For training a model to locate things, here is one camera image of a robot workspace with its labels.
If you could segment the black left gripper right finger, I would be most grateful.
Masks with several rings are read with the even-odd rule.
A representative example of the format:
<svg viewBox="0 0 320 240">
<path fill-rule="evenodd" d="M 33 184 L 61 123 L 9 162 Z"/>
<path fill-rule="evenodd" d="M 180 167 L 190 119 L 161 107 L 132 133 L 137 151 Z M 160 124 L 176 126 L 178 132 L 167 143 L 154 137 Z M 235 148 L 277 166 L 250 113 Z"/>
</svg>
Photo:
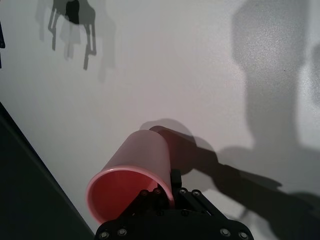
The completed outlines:
<svg viewBox="0 0 320 240">
<path fill-rule="evenodd" d="M 226 221 L 227 217 L 220 212 L 200 190 L 188 191 L 182 186 L 182 176 L 179 169 L 170 172 L 171 190 L 174 205 L 177 209 L 189 210 L 208 216 L 213 216 L 219 221 Z"/>
</svg>

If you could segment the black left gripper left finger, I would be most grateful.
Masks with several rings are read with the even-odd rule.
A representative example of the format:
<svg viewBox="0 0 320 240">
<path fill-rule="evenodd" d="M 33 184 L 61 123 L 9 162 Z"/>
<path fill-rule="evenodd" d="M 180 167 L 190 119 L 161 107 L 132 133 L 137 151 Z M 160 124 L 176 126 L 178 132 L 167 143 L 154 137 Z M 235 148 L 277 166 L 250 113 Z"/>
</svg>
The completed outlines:
<svg viewBox="0 0 320 240">
<path fill-rule="evenodd" d="M 176 211 L 170 208 L 167 194 L 156 187 L 152 191 L 141 190 L 116 220 L 120 223 L 144 223 L 168 221 L 175 217 Z"/>
</svg>

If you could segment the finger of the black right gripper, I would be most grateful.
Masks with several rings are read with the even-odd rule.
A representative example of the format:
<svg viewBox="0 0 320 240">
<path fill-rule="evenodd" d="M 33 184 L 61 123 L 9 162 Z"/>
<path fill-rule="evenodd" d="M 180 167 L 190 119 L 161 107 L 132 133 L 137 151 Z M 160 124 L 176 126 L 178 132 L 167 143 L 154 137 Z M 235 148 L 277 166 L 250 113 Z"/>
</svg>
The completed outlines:
<svg viewBox="0 0 320 240">
<path fill-rule="evenodd" d="M 6 43 L 5 43 L 5 39 L 3 36 L 3 30 L 2 30 L 2 25 L 0 23 L 0 48 L 1 49 L 5 49 L 6 48 Z"/>
</svg>

